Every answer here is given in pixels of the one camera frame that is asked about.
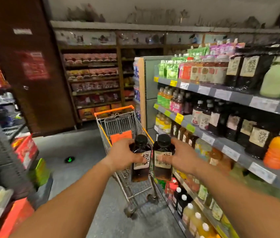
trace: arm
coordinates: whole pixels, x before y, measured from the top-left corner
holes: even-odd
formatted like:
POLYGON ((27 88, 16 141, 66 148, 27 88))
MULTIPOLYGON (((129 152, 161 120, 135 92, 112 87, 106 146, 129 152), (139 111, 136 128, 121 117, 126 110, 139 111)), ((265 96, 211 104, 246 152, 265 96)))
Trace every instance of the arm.
POLYGON ((77 182, 42 205, 11 238, 85 238, 110 176, 131 163, 146 162, 132 153, 132 139, 116 142, 109 154, 77 182))
POLYGON ((257 193, 224 175, 215 166, 198 157, 182 141, 172 139, 174 156, 160 160, 178 170, 196 176, 209 190, 241 238, 279 238, 280 201, 272 196, 257 193))

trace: store aisle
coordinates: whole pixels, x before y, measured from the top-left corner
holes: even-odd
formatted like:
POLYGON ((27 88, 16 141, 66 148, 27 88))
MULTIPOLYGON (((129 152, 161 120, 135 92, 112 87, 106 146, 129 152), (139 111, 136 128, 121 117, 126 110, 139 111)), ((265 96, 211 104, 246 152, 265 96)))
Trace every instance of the store aisle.
MULTIPOLYGON (((35 138, 40 154, 53 172, 50 199, 78 180, 105 155, 102 140, 95 122, 84 131, 69 132, 35 138), (74 156, 73 163, 64 159, 74 156)), ((123 213, 126 201, 118 183, 110 178, 91 224, 87 238, 92 237, 184 237, 176 220, 159 194, 158 205, 146 203, 131 220, 123 213)))

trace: wire cart basket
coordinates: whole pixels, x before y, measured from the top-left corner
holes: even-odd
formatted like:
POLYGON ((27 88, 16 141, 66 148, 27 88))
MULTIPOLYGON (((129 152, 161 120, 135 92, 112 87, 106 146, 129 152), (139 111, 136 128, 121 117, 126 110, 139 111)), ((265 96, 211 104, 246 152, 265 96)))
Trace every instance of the wire cart basket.
MULTIPOLYGON (((132 136, 134 139, 139 134, 146 135, 148 137, 148 142, 151 144, 151 146, 153 146, 153 140, 143 129, 141 123, 135 115, 135 110, 132 105, 94 113, 94 115, 96 117, 97 125, 100 130, 106 153, 109 152, 112 143, 116 140, 126 136, 132 136), (124 109, 131 109, 132 111, 121 113, 124 109), (113 113, 113 116, 101 118, 101 115, 106 113, 113 113)), ((114 178, 117 180, 127 201, 127 207, 124 209, 124 213, 127 217, 131 217, 139 206, 136 197, 140 199, 140 197, 143 196, 144 192, 146 191, 153 191, 152 194, 148 194, 146 196, 146 201, 153 204, 158 203, 158 196, 151 171, 149 172, 148 180, 136 183, 131 183, 130 173, 129 167, 123 171, 115 172, 114 174, 114 178)))

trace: cart wheel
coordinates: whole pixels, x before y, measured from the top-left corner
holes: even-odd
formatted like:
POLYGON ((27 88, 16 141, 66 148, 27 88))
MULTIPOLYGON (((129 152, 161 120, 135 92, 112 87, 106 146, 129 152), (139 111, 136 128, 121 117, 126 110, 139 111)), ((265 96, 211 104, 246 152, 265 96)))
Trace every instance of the cart wheel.
POLYGON ((153 197, 152 194, 148 194, 147 195, 147 200, 148 202, 152 203, 152 204, 158 204, 159 200, 158 197, 153 197))
POLYGON ((123 212, 125 213, 125 215, 128 217, 128 218, 131 218, 134 216, 134 212, 135 210, 130 208, 130 207, 126 207, 123 209, 123 212))

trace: orange cart handle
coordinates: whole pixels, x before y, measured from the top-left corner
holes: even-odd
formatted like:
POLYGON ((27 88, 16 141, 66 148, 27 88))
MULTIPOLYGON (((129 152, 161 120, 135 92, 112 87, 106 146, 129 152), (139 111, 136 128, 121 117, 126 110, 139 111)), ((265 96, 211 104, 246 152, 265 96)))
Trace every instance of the orange cart handle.
POLYGON ((94 116, 97 117, 97 115, 100 115, 100 114, 111 113, 111 112, 118 111, 118 110, 123 110, 123 109, 126 109, 126 108, 134 109, 134 107, 132 105, 129 105, 129 106, 121 107, 121 108, 114 108, 114 109, 111 109, 111 110, 97 112, 97 113, 94 113, 94 116))

